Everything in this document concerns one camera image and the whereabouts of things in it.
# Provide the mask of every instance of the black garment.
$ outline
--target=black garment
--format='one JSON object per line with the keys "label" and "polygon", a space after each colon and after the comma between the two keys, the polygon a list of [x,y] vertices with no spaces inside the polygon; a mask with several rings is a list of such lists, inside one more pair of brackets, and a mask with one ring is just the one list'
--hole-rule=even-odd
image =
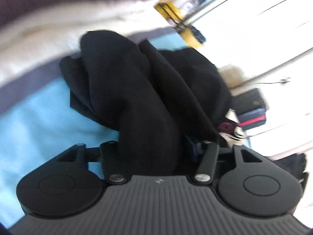
{"label": "black garment", "polygon": [[110,31],[81,39],[82,57],[60,66],[82,115],[120,132],[104,175],[171,175],[183,133],[214,140],[231,94],[215,66],[192,48],[157,51]]}

